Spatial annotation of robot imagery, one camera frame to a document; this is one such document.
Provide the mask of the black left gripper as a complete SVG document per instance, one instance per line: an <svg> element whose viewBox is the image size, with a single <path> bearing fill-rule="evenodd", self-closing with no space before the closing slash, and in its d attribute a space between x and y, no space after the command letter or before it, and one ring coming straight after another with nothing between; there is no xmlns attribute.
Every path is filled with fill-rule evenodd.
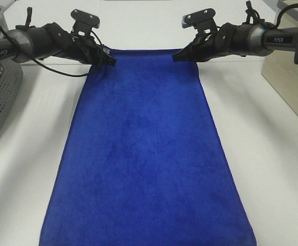
<svg viewBox="0 0 298 246"><path fill-rule="evenodd" d="M53 44L51 56L97 64L97 67L115 66L117 59L108 55L102 45L95 42L94 36L68 33L55 22L44 25L44 29Z"/></svg>

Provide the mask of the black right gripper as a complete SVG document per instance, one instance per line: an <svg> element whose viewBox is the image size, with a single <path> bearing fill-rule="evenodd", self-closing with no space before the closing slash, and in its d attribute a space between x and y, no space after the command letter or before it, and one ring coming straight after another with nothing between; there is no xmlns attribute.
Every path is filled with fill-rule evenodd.
<svg viewBox="0 0 298 246"><path fill-rule="evenodd" d="M174 62L206 62L229 55L241 57L250 54L248 37L251 25L225 23L218 32L199 44L190 43L172 55Z"/></svg>

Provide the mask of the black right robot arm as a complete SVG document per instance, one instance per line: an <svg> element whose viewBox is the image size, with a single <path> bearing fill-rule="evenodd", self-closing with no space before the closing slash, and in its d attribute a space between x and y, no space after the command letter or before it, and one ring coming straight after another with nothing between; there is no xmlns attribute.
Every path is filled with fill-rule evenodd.
<svg viewBox="0 0 298 246"><path fill-rule="evenodd" d="M185 48L172 55L175 62L207 62L229 55L268 56L273 51L294 52L298 65L298 27L267 29L261 24L225 23L204 37L195 37Z"/></svg>

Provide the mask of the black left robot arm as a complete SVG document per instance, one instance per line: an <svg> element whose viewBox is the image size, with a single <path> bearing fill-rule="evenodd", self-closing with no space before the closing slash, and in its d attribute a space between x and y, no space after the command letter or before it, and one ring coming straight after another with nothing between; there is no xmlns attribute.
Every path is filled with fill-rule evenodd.
<svg viewBox="0 0 298 246"><path fill-rule="evenodd" d="M85 39L63 30L57 23L40 28L14 29L0 38L0 61L11 59L16 63L26 63L31 59L58 57L75 60L85 65L114 66L111 57L93 38Z"/></svg>

